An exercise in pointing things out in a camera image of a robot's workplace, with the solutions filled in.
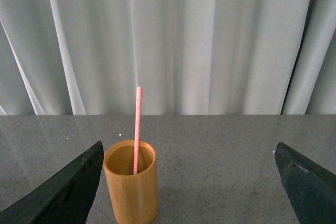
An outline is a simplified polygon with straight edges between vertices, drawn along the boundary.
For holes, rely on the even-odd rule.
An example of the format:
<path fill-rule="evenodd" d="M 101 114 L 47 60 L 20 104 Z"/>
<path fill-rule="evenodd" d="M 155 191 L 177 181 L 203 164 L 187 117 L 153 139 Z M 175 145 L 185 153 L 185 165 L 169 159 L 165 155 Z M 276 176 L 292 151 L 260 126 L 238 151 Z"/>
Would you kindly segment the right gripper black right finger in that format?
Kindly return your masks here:
<path fill-rule="evenodd" d="M 280 142 L 275 161 L 300 223 L 335 223 L 335 174 Z"/>

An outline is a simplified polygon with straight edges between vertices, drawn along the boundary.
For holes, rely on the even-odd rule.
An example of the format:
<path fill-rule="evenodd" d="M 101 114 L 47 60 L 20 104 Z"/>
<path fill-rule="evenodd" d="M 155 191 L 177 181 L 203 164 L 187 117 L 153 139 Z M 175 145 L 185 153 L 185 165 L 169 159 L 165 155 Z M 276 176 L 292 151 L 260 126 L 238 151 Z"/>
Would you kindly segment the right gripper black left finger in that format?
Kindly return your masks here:
<path fill-rule="evenodd" d="M 100 183 L 103 158 L 103 145 L 98 141 L 2 211 L 1 223 L 86 223 Z"/>

